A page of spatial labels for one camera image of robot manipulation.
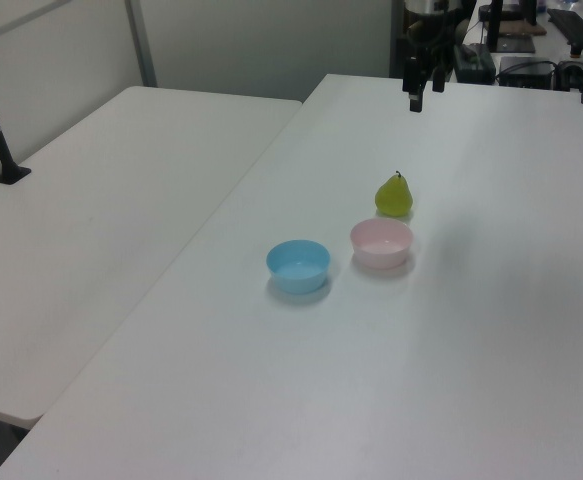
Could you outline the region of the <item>black Panda gripper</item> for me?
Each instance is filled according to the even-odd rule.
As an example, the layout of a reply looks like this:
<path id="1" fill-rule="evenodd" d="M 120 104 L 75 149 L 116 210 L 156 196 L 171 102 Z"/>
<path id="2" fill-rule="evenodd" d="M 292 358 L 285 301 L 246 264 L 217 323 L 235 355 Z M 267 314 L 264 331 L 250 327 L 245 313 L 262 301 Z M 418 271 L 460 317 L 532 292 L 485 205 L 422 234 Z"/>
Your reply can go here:
<path id="1" fill-rule="evenodd" d="M 440 16 L 419 16 L 411 13 L 411 24 L 406 30 L 409 44 L 415 57 L 405 59 L 402 91 L 408 94 L 411 112 L 420 113 L 423 107 L 423 92 L 426 72 L 432 72 L 432 91 L 443 93 L 446 72 L 452 69 L 453 50 L 457 43 L 457 29 L 463 22 L 460 11 L 451 11 Z"/>

